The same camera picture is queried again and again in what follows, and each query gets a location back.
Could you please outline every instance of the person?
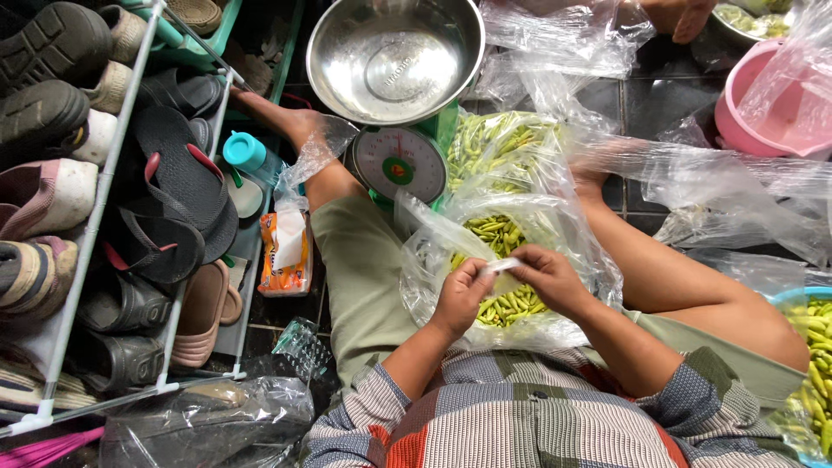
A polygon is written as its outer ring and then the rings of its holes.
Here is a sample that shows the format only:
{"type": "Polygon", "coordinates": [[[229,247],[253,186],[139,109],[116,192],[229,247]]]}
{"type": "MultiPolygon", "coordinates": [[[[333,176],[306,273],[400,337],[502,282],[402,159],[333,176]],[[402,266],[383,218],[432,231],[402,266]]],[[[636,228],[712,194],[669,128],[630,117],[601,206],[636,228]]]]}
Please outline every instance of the person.
{"type": "MultiPolygon", "coordinates": [[[[319,114],[233,91],[300,153],[319,114]]],[[[341,401],[305,437],[303,466],[800,466],[760,418],[802,382],[806,345],[765,299],[628,225],[607,175],[575,171],[588,224],[624,277],[615,311],[539,246],[510,272],[591,346],[463,351],[493,278],[467,259],[418,328],[399,294],[401,241],[337,160],[305,183],[327,269],[341,401]]]]}

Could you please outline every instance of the shoe rack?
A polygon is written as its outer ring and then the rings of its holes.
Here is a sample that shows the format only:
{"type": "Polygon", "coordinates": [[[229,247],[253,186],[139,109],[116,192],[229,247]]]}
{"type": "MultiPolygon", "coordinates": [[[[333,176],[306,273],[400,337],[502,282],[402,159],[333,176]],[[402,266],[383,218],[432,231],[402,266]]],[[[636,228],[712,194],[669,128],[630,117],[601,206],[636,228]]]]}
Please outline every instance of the shoe rack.
{"type": "MultiPolygon", "coordinates": [[[[288,72],[292,53],[295,48],[295,39],[300,27],[301,14],[299,14],[299,12],[302,12],[303,10],[303,1],[304,0],[295,0],[295,11],[292,17],[292,23],[290,24],[290,35],[284,48],[283,60],[280,65],[275,68],[275,90],[273,95],[276,94],[276,96],[280,95],[285,84],[286,73],[288,72]]],[[[240,2],[241,0],[235,0],[237,10],[239,10],[240,2]]],[[[194,370],[187,376],[174,377],[168,375],[171,361],[171,351],[173,349],[173,341],[176,334],[176,325],[179,321],[182,298],[185,294],[185,282],[183,281],[177,288],[176,297],[171,309],[171,316],[165,326],[159,330],[156,337],[159,341],[162,341],[165,344],[165,362],[162,372],[157,378],[155,385],[148,386],[145,389],[135,393],[107,401],[100,401],[94,405],[74,410],[61,411],[58,413],[53,410],[57,380],[63,368],[67,343],[69,342],[69,336],[72,331],[72,323],[75,319],[76,309],[81,297],[92,252],[96,245],[96,237],[99,226],[101,225],[106,201],[110,194],[113,174],[115,173],[118,157],[121,153],[121,145],[124,142],[127,127],[130,123],[133,105],[136,101],[136,95],[138,93],[139,82],[144,74],[148,57],[154,50],[154,39],[158,38],[163,42],[169,43],[167,40],[169,38],[168,33],[171,30],[174,30],[165,18],[162,17],[162,13],[166,13],[168,17],[177,23],[179,31],[184,32],[187,36],[188,44],[191,46],[196,44],[198,47],[202,47],[205,54],[213,58],[214,62],[219,63],[221,66],[213,73],[224,81],[224,93],[220,102],[220,107],[216,114],[212,118],[208,119],[208,122],[211,124],[214,132],[214,140],[211,142],[208,156],[214,162],[217,162],[218,159],[216,153],[220,143],[220,133],[225,117],[225,110],[228,106],[231,84],[234,83],[237,87],[247,87],[242,77],[240,77],[240,75],[238,75],[233,68],[228,67],[225,64],[219,54],[211,48],[209,43],[197,35],[192,29],[187,27],[184,22],[182,22],[167,8],[165,0],[125,0],[122,5],[128,10],[132,10],[139,14],[139,16],[145,18],[147,21],[147,30],[145,36],[142,38],[141,47],[133,66],[133,74],[127,88],[124,104],[122,105],[121,112],[118,115],[116,138],[107,154],[104,167],[98,176],[95,206],[93,207],[92,213],[90,214],[86,225],[82,225],[77,228],[77,235],[75,238],[72,238],[72,240],[78,245],[78,261],[76,274],[72,281],[72,286],[67,295],[66,302],[55,316],[44,322],[40,334],[36,336],[28,336],[13,343],[13,345],[28,351],[29,354],[34,355],[37,358],[37,362],[35,363],[36,367],[46,377],[46,383],[42,392],[42,399],[40,400],[36,413],[18,413],[17,416],[19,417],[19,421],[0,428],[0,438],[35,431],[43,427],[51,426],[52,424],[60,421],[67,421],[75,417],[97,413],[108,408],[176,391],[189,386],[204,385],[206,383],[211,383],[212,381],[242,379],[245,377],[245,372],[240,371],[240,357],[242,356],[243,343],[245,342],[245,331],[248,323],[251,298],[253,294],[255,294],[255,286],[257,284],[257,276],[259,274],[257,271],[257,265],[260,259],[260,251],[262,249],[259,217],[257,217],[253,222],[241,220],[237,238],[229,250],[231,255],[245,258],[250,263],[240,288],[240,296],[243,299],[243,310],[240,314],[240,319],[234,325],[220,327],[220,333],[217,337],[217,346],[215,347],[215,352],[231,354],[236,357],[235,364],[231,372],[218,373],[194,370]]],[[[271,209],[271,190],[266,187],[261,187],[261,189],[265,189],[264,198],[266,199],[261,214],[266,214],[271,209]]]]}

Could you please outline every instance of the striped shirt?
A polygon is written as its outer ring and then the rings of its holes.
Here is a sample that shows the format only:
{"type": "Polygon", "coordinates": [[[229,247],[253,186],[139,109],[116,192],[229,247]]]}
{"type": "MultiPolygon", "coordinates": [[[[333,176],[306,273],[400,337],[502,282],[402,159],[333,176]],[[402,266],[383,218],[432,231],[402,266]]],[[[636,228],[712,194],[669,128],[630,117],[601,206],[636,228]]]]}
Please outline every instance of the striped shirt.
{"type": "Polygon", "coordinates": [[[452,349],[411,401],[370,360],[304,439],[304,467],[801,466],[710,348],[656,395],[627,396],[578,348],[452,349]]]}

